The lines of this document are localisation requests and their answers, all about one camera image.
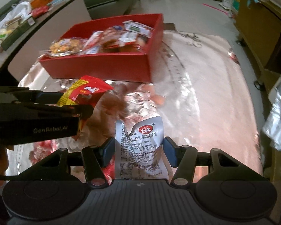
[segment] open box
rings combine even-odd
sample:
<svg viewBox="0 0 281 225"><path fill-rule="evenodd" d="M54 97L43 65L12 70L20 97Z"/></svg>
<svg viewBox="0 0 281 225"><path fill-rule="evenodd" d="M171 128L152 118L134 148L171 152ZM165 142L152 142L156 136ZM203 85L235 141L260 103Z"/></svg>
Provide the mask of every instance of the open box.
<svg viewBox="0 0 281 225"><path fill-rule="evenodd" d="M102 80L151 83L157 52L163 37L162 14L140 14L91 20L74 25L62 37L89 38L94 31L103 31L114 25L133 20L154 28L152 37L142 52L97 53L50 58L43 56L40 63L52 78L79 79L90 75Z"/></svg>

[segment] clear plastic table cover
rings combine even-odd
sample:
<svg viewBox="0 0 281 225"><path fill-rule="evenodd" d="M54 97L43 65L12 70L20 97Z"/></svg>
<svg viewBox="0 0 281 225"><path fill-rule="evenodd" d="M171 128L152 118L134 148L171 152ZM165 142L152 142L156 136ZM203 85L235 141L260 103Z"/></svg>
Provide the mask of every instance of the clear plastic table cover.
<svg viewBox="0 0 281 225"><path fill-rule="evenodd" d="M101 145L114 136L117 119L129 131L136 122L161 116L165 136L179 146L190 145L201 152L219 148L262 174L252 101L228 42L217 36L164 31L157 60L160 73L153 75L153 84L106 81L114 90L100 99L81 138L77 142L71 137L56 140L59 148L79 151L87 145ZM19 86L55 92L74 81L52 79L37 62ZM29 168L32 150L33 144L8 150L6 175ZM171 179L175 169L164 154L163 159ZM83 180L81 169L73 171ZM196 168L194 182L206 174L207 168Z"/></svg>

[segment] black circular disc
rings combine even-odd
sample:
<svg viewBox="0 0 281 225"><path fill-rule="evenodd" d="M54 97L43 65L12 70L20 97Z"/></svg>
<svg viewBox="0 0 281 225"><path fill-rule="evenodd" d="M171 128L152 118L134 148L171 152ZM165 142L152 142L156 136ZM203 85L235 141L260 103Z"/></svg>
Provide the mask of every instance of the black circular disc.
<svg viewBox="0 0 281 225"><path fill-rule="evenodd" d="M79 180L10 181L3 189L3 202L12 215L30 220L51 220L78 207L85 194Z"/></svg>
<svg viewBox="0 0 281 225"><path fill-rule="evenodd" d="M207 211L226 220L255 220L266 216L277 199L269 181L198 181L195 195Z"/></svg>

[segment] barcode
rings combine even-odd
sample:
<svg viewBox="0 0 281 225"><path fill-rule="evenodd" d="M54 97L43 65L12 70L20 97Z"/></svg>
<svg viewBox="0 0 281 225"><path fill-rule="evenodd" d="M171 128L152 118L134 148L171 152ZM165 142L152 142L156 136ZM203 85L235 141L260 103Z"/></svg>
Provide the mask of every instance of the barcode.
<svg viewBox="0 0 281 225"><path fill-rule="evenodd" d="M151 166L148 166L150 172L155 172L158 169L160 169L158 162L154 162Z"/></svg>

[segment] metal screw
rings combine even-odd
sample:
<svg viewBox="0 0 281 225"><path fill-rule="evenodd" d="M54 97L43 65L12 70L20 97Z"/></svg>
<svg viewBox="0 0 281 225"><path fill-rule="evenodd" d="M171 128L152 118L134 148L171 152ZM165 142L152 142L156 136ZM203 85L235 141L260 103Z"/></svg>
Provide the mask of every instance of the metal screw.
<svg viewBox="0 0 281 225"><path fill-rule="evenodd" d="M101 186L101 185L105 184L105 180L102 178L95 178L95 179L92 179L90 183L94 186Z"/></svg>
<svg viewBox="0 0 281 225"><path fill-rule="evenodd" d="M185 178L177 178L174 180L174 184L184 186L188 184L188 181Z"/></svg>

